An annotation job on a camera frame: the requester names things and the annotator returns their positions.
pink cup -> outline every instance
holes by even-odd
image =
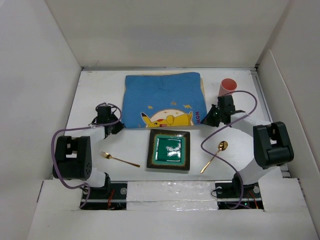
[[[219,97],[233,92],[237,89],[237,83],[235,80],[231,79],[231,78],[226,78],[223,79],[220,85],[220,90],[219,90]]]

green plate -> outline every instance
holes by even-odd
[[[190,132],[152,129],[146,167],[190,170]]]

fork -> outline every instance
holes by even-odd
[[[107,152],[100,152],[100,156],[105,158],[105,159],[115,159],[115,160],[118,160],[120,162],[123,162],[123,163],[126,163],[126,164],[130,164],[132,166],[135,166],[137,168],[140,168],[140,165],[139,164],[135,164],[135,163],[132,163],[132,162],[128,162],[128,161],[124,161],[124,160],[121,160],[119,158],[116,158],[116,157],[113,157],[111,154],[107,153]]]

blue cloth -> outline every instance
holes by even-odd
[[[206,115],[197,72],[125,78],[121,121],[126,128],[192,126]]]

white wall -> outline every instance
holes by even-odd
[[[24,240],[81,68],[44,0],[0,0],[0,239]]]
[[[81,66],[254,67],[289,0],[46,0]]]
[[[289,165],[300,178],[320,235],[320,1],[293,0],[258,68],[273,120],[283,121],[295,152]]]

